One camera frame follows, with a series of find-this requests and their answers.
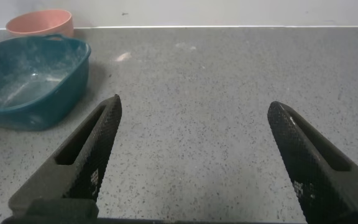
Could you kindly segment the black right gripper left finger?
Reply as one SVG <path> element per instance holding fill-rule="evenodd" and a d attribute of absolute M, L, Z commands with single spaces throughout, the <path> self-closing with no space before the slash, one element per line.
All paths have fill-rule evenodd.
<path fill-rule="evenodd" d="M 38 199 L 97 201 L 121 116 L 119 95 L 100 102 L 9 199 L 12 214 L 25 214 Z"/>

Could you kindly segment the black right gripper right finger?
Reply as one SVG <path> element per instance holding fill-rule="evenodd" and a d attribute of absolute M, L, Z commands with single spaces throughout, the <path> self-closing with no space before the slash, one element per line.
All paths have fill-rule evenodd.
<path fill-rule="evenodd" d="M 291 107 L 267 118 L 306 221 L 358 223 L 358 165 Z"/>

